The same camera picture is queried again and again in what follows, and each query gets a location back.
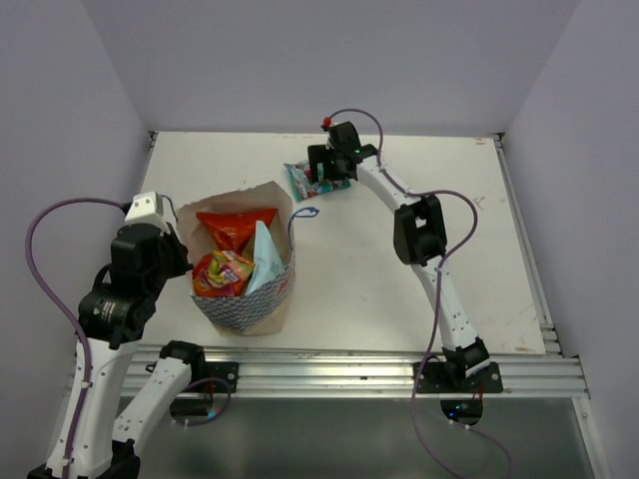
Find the green candy packet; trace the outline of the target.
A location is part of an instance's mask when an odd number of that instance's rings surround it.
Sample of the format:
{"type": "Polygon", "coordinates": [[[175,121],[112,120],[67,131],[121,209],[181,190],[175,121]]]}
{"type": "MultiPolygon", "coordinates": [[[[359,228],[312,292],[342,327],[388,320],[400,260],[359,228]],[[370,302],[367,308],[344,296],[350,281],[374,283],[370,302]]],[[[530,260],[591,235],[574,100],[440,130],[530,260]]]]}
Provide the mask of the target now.
{"type": "Polygon", "coordinates": [[[289,182],[298,202],[332,192],[350,188],[349,180],[330,181],[319,176],[317,181],[312,179],[311,165],[308,161],[294,164],[284,164],[289,182]]]}

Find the colourful twisted candy packet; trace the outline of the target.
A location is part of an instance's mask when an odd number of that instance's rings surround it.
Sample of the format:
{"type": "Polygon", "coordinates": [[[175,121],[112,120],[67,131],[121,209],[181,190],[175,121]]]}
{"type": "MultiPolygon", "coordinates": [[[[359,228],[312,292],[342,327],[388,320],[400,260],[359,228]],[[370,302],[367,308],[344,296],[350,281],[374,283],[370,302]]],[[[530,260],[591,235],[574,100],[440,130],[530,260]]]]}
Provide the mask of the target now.
{"type": "Polygon", "coordinates": [[[205,298],[234,297],[243,294],[255,264],[231,250],[205,254],[192,271],[195,295],[205,298]]]}

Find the red chips bag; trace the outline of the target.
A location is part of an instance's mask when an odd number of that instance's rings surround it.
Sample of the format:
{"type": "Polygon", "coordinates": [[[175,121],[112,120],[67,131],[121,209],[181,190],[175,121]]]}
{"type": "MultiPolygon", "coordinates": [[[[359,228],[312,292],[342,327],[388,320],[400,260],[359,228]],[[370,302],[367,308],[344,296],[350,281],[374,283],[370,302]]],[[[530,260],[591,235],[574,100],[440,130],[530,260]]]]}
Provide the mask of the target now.
{"type": "Polygon", "coordinates": [[[277,209],[262,209],[239,214],[197,212],[196,217],[214,240],[217,249],[239,253],[254,237],[257,222],[269,227],[277,214],[277,209]]]}

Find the blue cassava chips bag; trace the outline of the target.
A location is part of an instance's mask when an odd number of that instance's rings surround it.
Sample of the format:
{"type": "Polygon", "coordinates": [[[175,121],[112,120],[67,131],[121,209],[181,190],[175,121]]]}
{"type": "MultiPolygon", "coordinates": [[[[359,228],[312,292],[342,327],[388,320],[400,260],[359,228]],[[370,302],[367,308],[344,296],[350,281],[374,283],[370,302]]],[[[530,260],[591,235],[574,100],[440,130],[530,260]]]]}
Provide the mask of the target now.
{"type": "Polygon", "coordinates": [[[253,263],[255,266],[245,289],[245,295],[256,292],[285,269],[270,230],[262,221],[256,222],[253,263]]]}

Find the white paper bag blue handles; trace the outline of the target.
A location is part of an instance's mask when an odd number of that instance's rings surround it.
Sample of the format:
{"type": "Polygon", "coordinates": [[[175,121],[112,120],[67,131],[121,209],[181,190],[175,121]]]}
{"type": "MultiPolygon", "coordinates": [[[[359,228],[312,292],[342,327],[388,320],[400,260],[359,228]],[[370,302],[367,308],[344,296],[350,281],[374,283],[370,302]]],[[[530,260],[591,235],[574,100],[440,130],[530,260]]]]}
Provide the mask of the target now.
{"type": "Polygon", "coordinates": [[[285,320],[285,308],[296,281],[294,205],[290,195],[271,181],[242,191],[228,192],[182,206],[177,210],[176,227],[180,241],[188,249],[188,259],[196,262],[211,252],[215,244],[196,218],[196,213],[247,214],[273,207],[278,210],[275,223],[269,227],[284,269],[257,291],[240,296],[207,298],[195,293],[192,277],[177,279],[182,296],[207,318],[220,334],[251,336],[280,332],[285,320]]]}

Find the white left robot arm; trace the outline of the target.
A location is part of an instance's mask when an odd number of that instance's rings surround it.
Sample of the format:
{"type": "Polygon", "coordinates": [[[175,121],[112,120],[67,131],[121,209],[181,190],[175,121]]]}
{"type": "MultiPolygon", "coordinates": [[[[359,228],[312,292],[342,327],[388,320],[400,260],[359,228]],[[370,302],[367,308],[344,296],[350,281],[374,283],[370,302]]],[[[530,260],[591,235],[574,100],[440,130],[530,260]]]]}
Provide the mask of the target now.
{"type": "Polygon", "coordinates": [[[141,453],[174,398],[208,378],[203,349],[172,340],[151,378],[119,408],[129,366],[166,282],[191,270],[170,225],[129,224],[111,243],[111,261],[78,306],[75,376],[60,435],[31,478],[135,478],[141,453]]]}

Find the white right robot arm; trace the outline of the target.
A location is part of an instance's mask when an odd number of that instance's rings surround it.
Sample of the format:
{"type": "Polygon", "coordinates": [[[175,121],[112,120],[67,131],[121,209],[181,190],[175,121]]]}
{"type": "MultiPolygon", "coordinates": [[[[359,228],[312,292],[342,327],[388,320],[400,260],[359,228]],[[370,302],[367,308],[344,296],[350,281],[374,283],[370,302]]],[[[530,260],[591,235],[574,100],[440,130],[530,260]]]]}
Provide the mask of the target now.
{"type": "Polygon", "coordinates": [[[490,365],[490,355],[470,322],[455,290],[447,260],[476,231],[478,214],[471,210],[470,232],[454,247],[447,246],[444,190],[418,194],[395,179],[381,158],[381,147],[363,144],[351,122],[323,120],[323,145],[308,147],[313,180],[358,181],[393,213],[392,244],[396,256],[419,279],[434,313],[443,360],[427,360],[417,379],[438,379],[452,391],[467,391],[490,365]]]}

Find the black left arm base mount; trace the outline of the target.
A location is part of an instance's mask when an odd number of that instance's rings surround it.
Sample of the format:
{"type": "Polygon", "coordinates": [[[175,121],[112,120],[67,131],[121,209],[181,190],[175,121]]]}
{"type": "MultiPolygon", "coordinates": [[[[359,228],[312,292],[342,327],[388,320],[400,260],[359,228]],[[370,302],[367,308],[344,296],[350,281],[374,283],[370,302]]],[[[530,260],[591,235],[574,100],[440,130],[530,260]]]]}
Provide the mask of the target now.
{"type": "Polygon", "coordinates": [[[240,365],[234,361],[207,362],[204,372],[170,404],[173,421],[193,428],[220,419],[237,391],[239,369],[240,365]]]}

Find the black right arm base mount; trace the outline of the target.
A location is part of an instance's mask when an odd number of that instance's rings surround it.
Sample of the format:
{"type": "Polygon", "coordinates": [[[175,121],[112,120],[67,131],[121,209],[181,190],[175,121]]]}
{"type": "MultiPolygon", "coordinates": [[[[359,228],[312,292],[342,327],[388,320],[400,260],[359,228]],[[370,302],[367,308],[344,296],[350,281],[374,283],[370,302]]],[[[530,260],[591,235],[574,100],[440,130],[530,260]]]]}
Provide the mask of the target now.
{"type": "Polygon", "coordinates": [[[471,377],[455,378],[445,363],[430,356],[422,368],[419,362],[412,366],[416,380],[416,394],[436,394],[444,417],[464,426],[476,425],[484,412],[484,396],[504,391],[501,373],[496,362],[471,377]]]}

